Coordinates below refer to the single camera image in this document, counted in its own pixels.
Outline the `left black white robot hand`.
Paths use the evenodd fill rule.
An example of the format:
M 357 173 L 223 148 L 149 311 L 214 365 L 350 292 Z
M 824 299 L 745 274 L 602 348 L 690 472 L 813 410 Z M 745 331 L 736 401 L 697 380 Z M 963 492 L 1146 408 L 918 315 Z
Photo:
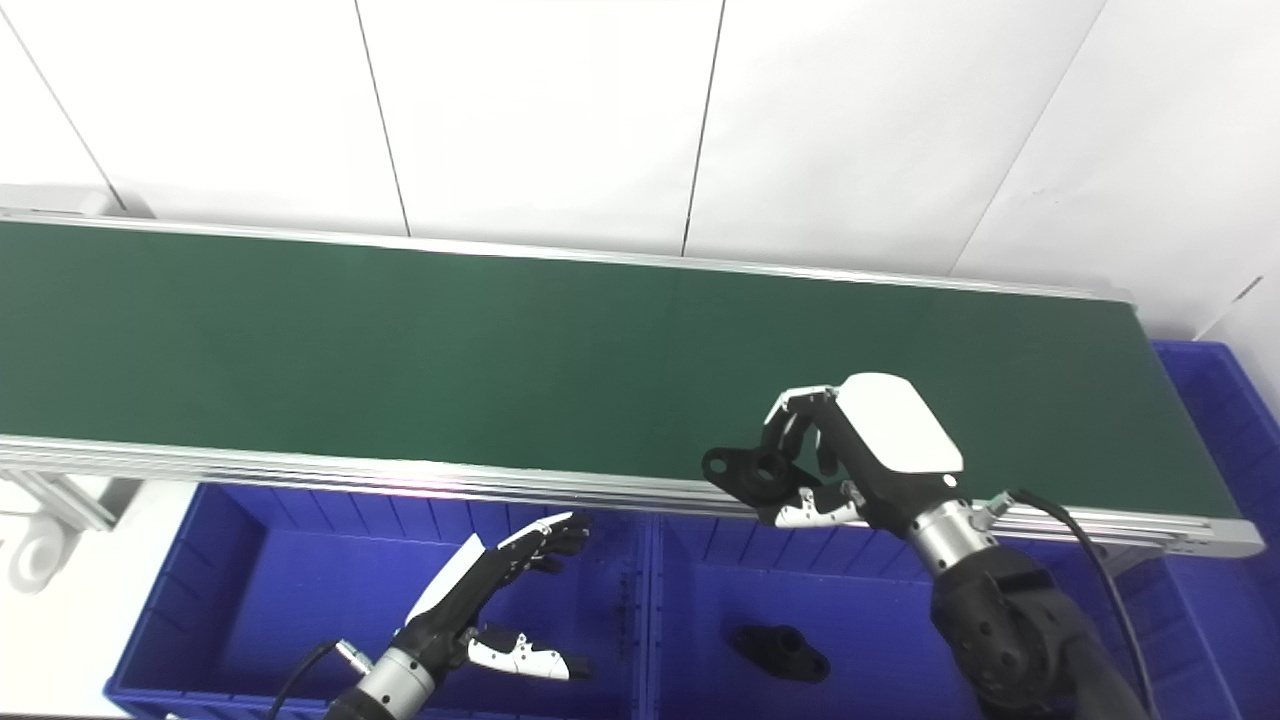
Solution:
M 494 594 L 526 571 L 561 571 L 561 559 L 582 550 L 591 524 L 585 512 L 558 512 L 527 524 L 494 547 L 470 536 L 428 584 L 396 634 L 393 648 L 435 679 L 465 664 L 558 682 L 591 678 L 590 659 L 479 621 Z

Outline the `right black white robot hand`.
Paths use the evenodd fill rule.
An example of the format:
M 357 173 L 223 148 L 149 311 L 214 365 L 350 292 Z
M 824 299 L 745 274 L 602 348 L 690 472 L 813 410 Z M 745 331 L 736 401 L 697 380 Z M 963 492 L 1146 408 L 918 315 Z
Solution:
M 808 432 L 815 434 L 820 473 L 846 478 L 832 489 L 785 480 L 782 497 L 758 510 L 767 527 L 833 527 L 860 518 L 906 541 L 924 527 L 923 515 L 965 500 L 957 488 L 965 468 L 960 448 L 900 375 L 864 372 L 840 386 L 783 391 L 765 418 L 762 450 L 790 471 Z

